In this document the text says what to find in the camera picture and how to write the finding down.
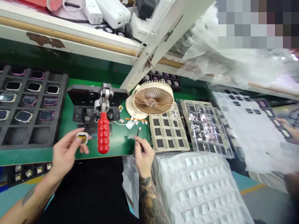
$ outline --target rust stain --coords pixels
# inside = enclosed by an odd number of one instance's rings
[[[56,48],[65,48],[64,44],[59,39],[50,38],[46,36],[42,36],[39,34],[34,34],[27,32],[26,36],[29,37],[30,40],[36,42],[40,46],[44,46],[45,44],[50,44],[52,47]]]

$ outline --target fan stand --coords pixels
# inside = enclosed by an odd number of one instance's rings
[[[126,110],[131,117],[136,118],[136,119],[144,119],[148,116],[148,114],[142,113],[134,106],[133,96],[129,96],[127,98]]]

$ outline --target red handle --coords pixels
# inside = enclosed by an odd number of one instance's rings
[[[106,113],[101,113],[101,118],[98,122],[99,126],[97,128],[97,151],[101,154],[106,154],[109,151],[109,121],[107,119]]]

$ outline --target fan grille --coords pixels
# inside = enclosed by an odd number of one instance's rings
[[[145,114],[164,114],[172,107],[173,96],[163,89],[150,87],[135,94],[134,105]]]

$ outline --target clear plastic tray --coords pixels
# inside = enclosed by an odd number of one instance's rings
[[[149,115],[153,148],[157,152],[190,150],[176,102],[161,115]]]
[[[222,113],[218,109],[204,105],[199,101],[181,100],[181,105],[190,132],[193,150],[234,158],[224,129]]]
[[[229,164],[220,155],[157,155],[152,172],[170,223],[254,223]]]

